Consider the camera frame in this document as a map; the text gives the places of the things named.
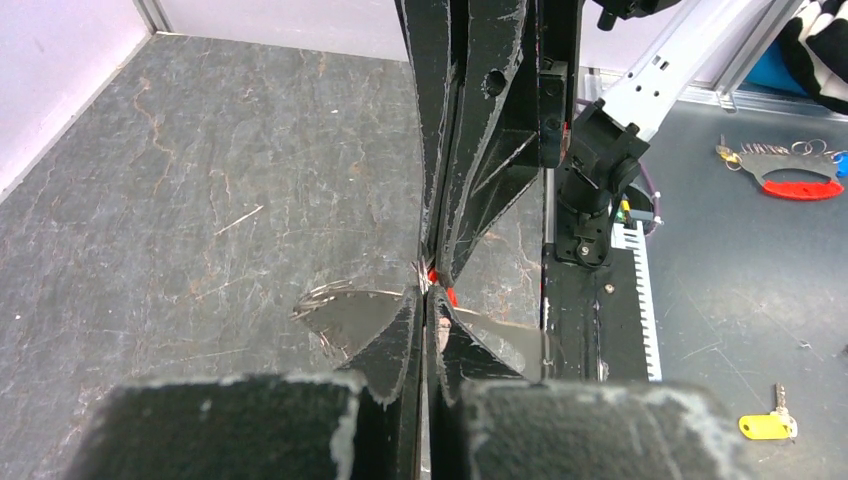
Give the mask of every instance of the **screw hole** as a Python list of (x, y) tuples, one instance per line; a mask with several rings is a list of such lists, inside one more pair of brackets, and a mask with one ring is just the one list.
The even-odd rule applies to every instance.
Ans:
[(492, 70), (486, 75), (486, 93), (490, 97), (497, 97), (506, 88), (506, 77), (498, 70)]

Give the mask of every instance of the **red handle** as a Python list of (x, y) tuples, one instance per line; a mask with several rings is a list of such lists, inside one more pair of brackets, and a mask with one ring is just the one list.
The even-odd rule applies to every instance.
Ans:
[(766, 180), (763, 185), (763, 191), (769, 195), (801, 201), (827, 200), (839, 195), (844, 190), (845, 187), (834, 180), (828, 183), (776, 183)]

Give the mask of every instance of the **white panel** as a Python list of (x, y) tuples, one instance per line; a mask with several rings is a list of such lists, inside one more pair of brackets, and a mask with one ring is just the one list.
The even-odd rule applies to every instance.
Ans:
[(160, 0), (176, 33), (406, 61), (394, 0)]
[[(583, 7), (583, 32), (580, 38), (580, 65), (600, 68), (613, 72), (626, 72), (642, 53), (651, 46), (660, 32), (677, 13), (680, 5), (664, 10), (656, 15), (645, 18), (632, 18), (627, 21), (617, 21), (611, 32), (598, 29), (598, 17), (601, 7), (592, 2), (586, 2)], [(739, 34), (730, 39), (707, 60), (704, 68), (695, 76), (695, 80), (710, 85), (718, 80), (719, 75), (730, 63), (742, 42), (747, 38), (753, 25), (747, 26)]]
[(0, 198), (148, 35), (131, 0), (0, 1)]

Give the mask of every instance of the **gray table surface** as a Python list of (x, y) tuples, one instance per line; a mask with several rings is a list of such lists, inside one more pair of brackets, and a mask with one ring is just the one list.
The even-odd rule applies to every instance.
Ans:
[[(416, 130), (405, 64), (155, 37), (0, 204), (4, 478), (59, 476), (128, 379), (332, 368), (287, 314), (329, 281), (413, 281)], [(667, 222), (649, 243), (665, 377), (735, 416), (771, 410), (785, 383), (801, 436), (753, 461), (838, 478), (846, 201), (762, 196), (716, 161), (722, 132), (848, 147), (842, 124), (675, 107), (645, 159)], [(462, 305), (534, 323), (540, 239), (536, 184), (479, 244)]]

